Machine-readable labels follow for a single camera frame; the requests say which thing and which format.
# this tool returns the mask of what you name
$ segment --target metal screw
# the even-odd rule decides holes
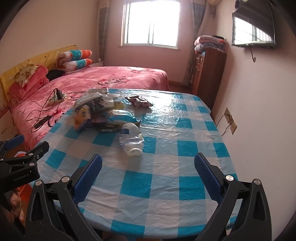
[[[42,184],[42,181],[41,180],[38,180],[38,181],[35,182],[35,185],[36,186],[40,186],[41,184]]]
[[[68,177],[68,176],[65,176],[62,178],[63,183],[69,182],[69,180],[70,180],[70,177]]]
[[[227,175],[227,176],[226,176],[226,180],[228,180],[228,181],[233,181],[233,180],[234,180],[234,177],[231,176],[231,175]]]
[[[256,185],[260,185],[260,184],[261,184],[260,180],[258,180],[258,179],[255,179],[255,180],[254,180],[254,183],[255,183]]]

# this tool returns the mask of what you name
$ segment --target hand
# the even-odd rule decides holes
[[[11,211],[9,212],[4,207],[0,206],[3,214],[5,215],[6,219],[9,223],[14,223],[15,218],[18,218],[20,222],[24,225],[25,224],[25,215],[22,210],[21,206],[21,198],[19,195],[20,188],[17,188],[13,190],[11,198],[10,198],[10,205],[11,205]]]

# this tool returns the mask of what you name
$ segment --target pink blanket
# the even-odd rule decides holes
[[[26,149],[32,149],[50,130],[59,118],[74,105],[71,97],[80,97],[82,91],[92,88],[149,89],[168,91],[168,78],[163,70],[137,67],[94,67],[59,77],[26,99],[12,110],[12,116],[19,134],[25,137]],[[60,104],[47,104],[40,114],[41,106],[46,102],[53,89],[58,88],[67,96]],[[33,125],[39,116],[54,115],[40,129]]]

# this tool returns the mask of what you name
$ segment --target television screen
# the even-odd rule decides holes
[[[232,45],[275,47],[275,28],[268,0],[243,0],[232,13]]]

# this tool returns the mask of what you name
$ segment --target stack of blankets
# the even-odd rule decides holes
[[[92,64],[89,57],[90,50],[70,50],[60,53],[56,60],[56,69],[62,70],[65,74],[72,74]]]
[[[207,48],[216,49],[222,52],[227,51],[226,41],[224,39],[219,39],[213,36],[203,35],[199,36],[195,42],[195,52],[202,53]]]

